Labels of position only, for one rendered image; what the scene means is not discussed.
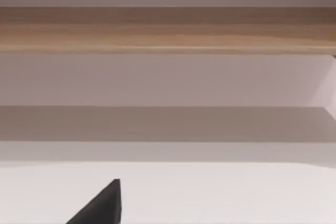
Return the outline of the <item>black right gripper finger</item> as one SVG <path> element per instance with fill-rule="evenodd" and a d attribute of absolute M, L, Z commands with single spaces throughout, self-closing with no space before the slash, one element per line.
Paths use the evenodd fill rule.
<path fill-rule="evenodd" d="M 114 179 L 66 224 L 121 224 L 120 179 Z"/>

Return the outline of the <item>wooden shelf board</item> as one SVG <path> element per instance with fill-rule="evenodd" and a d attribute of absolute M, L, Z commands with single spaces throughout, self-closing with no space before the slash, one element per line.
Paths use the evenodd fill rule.
<path fill-rule="evenodd" d="M 0 7 L 0 54 L 336 56 L 336 7 Z"/>

